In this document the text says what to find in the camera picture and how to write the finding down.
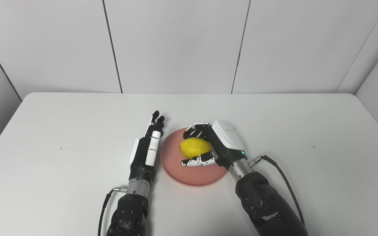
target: white table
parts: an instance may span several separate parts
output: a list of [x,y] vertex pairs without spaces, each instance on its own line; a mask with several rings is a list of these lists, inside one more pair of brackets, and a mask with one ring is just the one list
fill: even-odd
[[[33,93],[0,136],[0,236],[96,235],[104,197],[127,184],[134,140],[156,109],[166,136],[193,122],[233,124],[250,159],[267,154],[284,170],[310,236],[378,235],[378,124],[352,95]],[[255,169],[295,209],[277,170]],[[257,235],[234,186],[227,174],[185,187],[159,166],[151,235]]]

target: robotic hand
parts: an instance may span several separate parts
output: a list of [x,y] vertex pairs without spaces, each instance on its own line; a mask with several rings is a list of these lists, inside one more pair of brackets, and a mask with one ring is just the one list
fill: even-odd
[[158,116],[159,111],[154,112],[145,136],[135,141],[131,154],[128,189],[117,202],[117,209],[112,215],[107,236],[145,235],[144,221],[149,209],[147,196],[155,177],[154,164],[159,138],[163,134],[164,127],[164,116]]
[[[282,196],[269,185],[268,180],[252,169],[260,159],[249,164],[244,146],[230,124],[224,121],[216,121],[212,125],[195,123],[183,133],[184,139],[191,137],[204,138],[210,142],[216,155],[207,155],[211,156],[208,158],[225,167],[235,179],[236,194],[259,235],[308,236],[303,215],[285,175],[280,171],[296,202],[301,221]],[[204,156],[203,161],[208,161],[208,158]],[[269,157],[262,158],[279,169]]]

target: fake lemon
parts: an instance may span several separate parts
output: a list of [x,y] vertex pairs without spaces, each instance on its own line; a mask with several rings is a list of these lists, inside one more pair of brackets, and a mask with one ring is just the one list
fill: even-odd
[[179,145],[179,149],[183,157],[186,159],[190,159],[211,151],[208,142],[197,137],[183,140],[183,142],[181,142]]

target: robot finger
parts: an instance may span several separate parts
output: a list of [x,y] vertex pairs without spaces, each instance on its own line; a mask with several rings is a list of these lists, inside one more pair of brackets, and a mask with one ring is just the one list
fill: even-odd
[[182,166],[209,166],[216,164],[216,154],[214,151],[209,151],[191,159],[182,160]]

